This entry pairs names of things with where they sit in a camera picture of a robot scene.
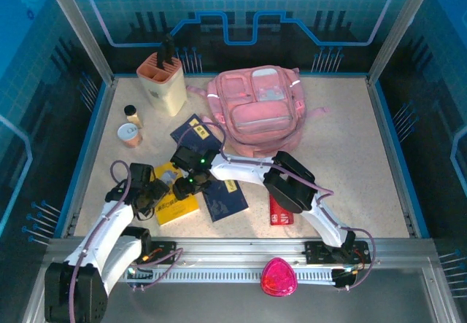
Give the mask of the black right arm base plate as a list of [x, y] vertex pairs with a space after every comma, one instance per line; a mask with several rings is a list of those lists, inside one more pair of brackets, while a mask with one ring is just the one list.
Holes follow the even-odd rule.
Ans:
[[365, 241], [356, 241], [350, 248], [334, 248], [322, 241], [307, 241], [304, 254], [308, 265], [353, 265], [371, 263], [371, 254]]

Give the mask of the orange can with white lid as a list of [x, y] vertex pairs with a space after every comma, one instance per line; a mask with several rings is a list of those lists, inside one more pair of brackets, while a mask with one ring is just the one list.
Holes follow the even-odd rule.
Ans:
[[117, 130], [117, 137], [130, 148], [138, 147], [142, 143], [142, 135], [133, 123], [121, 125]]

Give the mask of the aluminium frame post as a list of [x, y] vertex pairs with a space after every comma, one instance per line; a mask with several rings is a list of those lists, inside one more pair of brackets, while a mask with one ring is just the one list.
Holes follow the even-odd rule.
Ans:
[[107, 86], [112, 86], [114, 74], [88, 23], [75, 0], [56, 0], [90, 60]]
[[397, 46], [424, 0], [406, 0], [368, 73], [367, 85], [373, 86], [389, 63]]

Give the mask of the beige knife block orange top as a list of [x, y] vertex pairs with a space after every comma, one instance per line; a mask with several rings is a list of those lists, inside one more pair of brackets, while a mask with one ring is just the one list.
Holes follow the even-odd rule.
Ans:
[[176, 116], [188, 99], [182, 63], [172, 57], [171, 63], [158, 63], [158, 53], [151, 54], [136, 70], [153, 107]]

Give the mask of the aluminium front beam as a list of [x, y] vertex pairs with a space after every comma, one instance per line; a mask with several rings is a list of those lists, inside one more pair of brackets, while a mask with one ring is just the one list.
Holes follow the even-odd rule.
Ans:
[[[274, 257], [293, 268], [312, 268], [306, 263], [306, 238], [172, 238], [183, 248], [179, 268], [263, 268]], [[438, 267], [434, 242], [418, 238], [377, 238], [377, 253], [371, 258], [374, 270]]]

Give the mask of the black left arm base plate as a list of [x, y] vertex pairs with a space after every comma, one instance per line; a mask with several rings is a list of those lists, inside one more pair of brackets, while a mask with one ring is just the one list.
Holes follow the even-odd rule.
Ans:
[[153, 241], [150, 251], [143, 257], [144, 263], [155, 262], [156, 260], [171, 254], [177, 249], [175, 241]]

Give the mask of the pink student backpack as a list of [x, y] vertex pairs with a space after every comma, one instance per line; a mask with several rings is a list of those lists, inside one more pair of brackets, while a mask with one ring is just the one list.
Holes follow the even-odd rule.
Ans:
[[329, 112], [327, 107], [307, 109], [297, 68], [259, 66], [224, 71], [205, 89], [188, 85], [187, 91], [207, 99], [214, 122], [245, 157], [293, 151], [306, 119]]

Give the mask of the navy book with yellow label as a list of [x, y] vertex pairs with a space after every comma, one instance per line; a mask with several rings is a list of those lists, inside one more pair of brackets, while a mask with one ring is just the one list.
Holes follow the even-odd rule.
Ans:
[[212, 182], [203, 191], [203, 196], [213, 222], [220, 221], [248, 208], [239, 183], [234, 180]]
[[209, 126], [200, 125], [188, 130], [201, 122], [200, 118], [193, 114], [180, 127], [170, 133], [170, 137], [178, 144], [191, 149], [199, 154], [204, 154], [207, 150], [219, 150], [221, 141], [211, 132]]

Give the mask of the red package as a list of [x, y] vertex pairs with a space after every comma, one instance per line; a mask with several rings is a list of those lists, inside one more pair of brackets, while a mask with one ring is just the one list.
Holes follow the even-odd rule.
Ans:
[[293, 223], [293, 213], [284, 210], [274, 197], [269, 195], [269, 224], [271, 226], [289, 226]]

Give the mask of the magenta coin purse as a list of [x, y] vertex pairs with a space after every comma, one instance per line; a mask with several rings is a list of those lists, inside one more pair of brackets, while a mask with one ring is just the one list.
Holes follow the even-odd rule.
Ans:
[[267, 295], [285, 297], [297, 290], [298, 280], [292, 267], [282, 258], [275, 257], [263, 269], [260, 286]]

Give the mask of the small bottle with black cap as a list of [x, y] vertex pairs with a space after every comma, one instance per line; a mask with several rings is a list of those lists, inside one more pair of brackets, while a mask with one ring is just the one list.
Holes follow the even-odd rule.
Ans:
[[123, 110], [130, 123], [133, 123], [137, 128], [143, 128], [143, 123], [139, 119], [137, 109], [134, 105], [127, 105]]

